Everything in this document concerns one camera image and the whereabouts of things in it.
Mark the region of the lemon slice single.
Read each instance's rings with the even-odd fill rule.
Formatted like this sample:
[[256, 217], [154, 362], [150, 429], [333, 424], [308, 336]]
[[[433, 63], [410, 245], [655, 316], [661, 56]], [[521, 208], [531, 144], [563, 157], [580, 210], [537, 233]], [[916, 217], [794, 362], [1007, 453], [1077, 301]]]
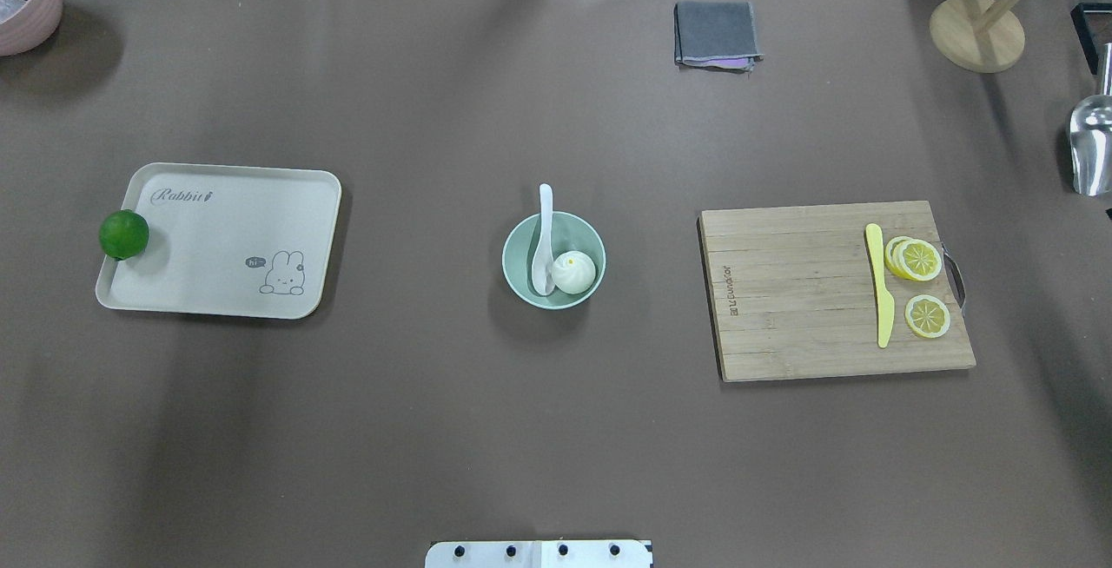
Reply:
[[910, 331], [925, 339], [937, 339], [950, 330], [950, 310], [936, 296], [919, 293], [905, 303], [904, 319]]

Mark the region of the metal scoop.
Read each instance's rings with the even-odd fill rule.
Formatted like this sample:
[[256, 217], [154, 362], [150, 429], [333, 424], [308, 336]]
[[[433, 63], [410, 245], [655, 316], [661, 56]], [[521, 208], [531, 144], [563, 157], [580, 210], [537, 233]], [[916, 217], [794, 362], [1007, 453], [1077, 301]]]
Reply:
[[1093, 197], [1108, 195], [1111, 180], [1111, 44], [1102, 44], [1098, 54], [1098, 92], [1069, 114], [1074, 189]]

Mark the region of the grey folded cloth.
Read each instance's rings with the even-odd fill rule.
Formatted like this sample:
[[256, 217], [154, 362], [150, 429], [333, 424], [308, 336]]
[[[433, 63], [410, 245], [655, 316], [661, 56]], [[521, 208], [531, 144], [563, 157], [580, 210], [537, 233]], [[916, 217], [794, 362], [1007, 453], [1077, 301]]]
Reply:
[[681, 1], [672, 14], [675, 64], [751, 72], [764, 58], [749, 2]]

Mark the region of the bamboo cutting board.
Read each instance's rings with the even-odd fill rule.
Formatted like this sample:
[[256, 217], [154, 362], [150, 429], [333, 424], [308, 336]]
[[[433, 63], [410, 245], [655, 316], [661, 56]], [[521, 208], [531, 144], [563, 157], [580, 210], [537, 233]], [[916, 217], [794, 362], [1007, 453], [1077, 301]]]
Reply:
[[[885, 270], [895, 300], [888, 347], [877, 345], [877, 296], [865, 225], [885, 240], [909, 236], [941, 247], [929, 202], [866, 202], [699, 213], [719, 378], [726, 382], [872, 373], [924, 373], [976, 365], [946, 272], [926, 282]], [[910, 331], [914, 295], [949, 306], [949, 333]]]

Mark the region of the pink bowl with ice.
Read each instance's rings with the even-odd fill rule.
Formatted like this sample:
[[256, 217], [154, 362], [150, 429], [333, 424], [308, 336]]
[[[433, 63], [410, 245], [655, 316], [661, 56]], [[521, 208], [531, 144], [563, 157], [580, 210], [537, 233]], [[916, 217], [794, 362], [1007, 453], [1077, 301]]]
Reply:
[[1, 54], [33, 50], [54, 34], [63, 13], [63, 0], [3, 0]]

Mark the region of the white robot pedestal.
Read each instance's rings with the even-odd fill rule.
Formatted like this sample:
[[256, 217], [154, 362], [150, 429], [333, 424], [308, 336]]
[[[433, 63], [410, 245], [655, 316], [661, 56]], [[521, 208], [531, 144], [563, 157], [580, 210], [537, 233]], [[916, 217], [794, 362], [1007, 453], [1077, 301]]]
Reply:
[[553, 539], [441, 541], [433, 544], [425, 567], [652, 567], [651, 541], [636, 539]]

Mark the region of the green lime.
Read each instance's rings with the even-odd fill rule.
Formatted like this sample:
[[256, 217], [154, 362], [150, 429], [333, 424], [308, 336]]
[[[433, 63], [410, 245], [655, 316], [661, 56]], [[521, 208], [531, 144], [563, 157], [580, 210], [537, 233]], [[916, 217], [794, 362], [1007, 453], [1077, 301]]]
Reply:
[[98, 231], [101, 250], [116, 261], [142, 253], [149, 245], [150, 230], [143, 216], [132, 209], [119, 209], [106, 217]]

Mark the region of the yellow plastic knife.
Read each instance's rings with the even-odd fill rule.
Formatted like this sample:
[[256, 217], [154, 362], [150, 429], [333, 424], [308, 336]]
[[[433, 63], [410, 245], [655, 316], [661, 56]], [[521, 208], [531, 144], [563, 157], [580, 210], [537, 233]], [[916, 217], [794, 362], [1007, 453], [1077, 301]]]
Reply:
[[877, 345], [885, 349], [890, 343], [895, 318], [895, 300], [886, 287], [884, 263], [884, 238], [878, 225], [868, 223], [864, 228], [865, 242], [872, 270], [872, 280], [877, 303]]

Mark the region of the mint green bowl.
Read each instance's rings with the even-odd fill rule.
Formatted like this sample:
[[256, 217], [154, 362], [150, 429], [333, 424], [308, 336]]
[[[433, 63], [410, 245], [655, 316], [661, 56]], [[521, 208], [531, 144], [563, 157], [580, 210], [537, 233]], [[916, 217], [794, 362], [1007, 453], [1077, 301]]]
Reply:
[[525, 303], [546, 310], [563, 310], [587, 301], [599, 287], [607, 267], [607, 252], [599, 232], [577, 215], [553, 212], [553, 255], [579, 251], [589, 256], [596, 267], [594, 281], [580, 293], [565, 293], [560, 288], [546, 296], [535, 291], [532, 283], [532, 260], [537, 243], [539, 243], [538, 215], [525, 217], [505, 240], [502, 256], [503, 275], [513, 293], [517, 293]]

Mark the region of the wooden mug tree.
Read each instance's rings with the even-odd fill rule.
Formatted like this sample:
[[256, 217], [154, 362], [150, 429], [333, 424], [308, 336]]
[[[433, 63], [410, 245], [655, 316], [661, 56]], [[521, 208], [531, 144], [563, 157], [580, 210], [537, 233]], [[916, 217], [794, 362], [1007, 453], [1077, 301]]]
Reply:
[[1016, 64], [1025, 34], [1012, 9], [1021, 0], [949, 0], [930, 14], [930, 38], [970, 72], [994, 74]]

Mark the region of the lemon slice stack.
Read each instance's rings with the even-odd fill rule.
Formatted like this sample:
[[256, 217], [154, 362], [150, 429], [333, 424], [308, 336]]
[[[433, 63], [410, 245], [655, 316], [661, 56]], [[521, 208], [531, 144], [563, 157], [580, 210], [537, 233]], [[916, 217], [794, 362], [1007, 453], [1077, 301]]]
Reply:
[[943, 258], [934, 245], [902, 235], [885, 245], [884, 260], [893, 275], [910, 281], [932, 281], [943, 268]]

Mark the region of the cream rabbit tray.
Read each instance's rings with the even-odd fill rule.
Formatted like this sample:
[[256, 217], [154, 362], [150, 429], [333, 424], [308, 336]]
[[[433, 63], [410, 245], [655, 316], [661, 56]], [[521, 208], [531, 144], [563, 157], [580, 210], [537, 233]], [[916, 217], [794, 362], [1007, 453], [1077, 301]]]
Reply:
[[298, 320], [321, 303], [341, 182], [311, 169], [153, 162], [123, 207], [150, 228], [143, 252], [107, 258], [107, 308]]

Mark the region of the white ceramic spoon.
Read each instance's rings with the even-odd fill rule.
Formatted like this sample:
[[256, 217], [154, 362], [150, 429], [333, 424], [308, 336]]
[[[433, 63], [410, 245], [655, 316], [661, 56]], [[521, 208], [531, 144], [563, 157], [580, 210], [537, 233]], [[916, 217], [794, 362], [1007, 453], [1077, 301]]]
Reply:
[[540, 296], [553, 293], [555, 283], [552, 278], [553, 251], [552, 251], [552, 228], [553, 228], [553, 190], [552, 185], [539, 185], [539, 242], [533, 250], [532, 258], [532, 286], [533, 290]]

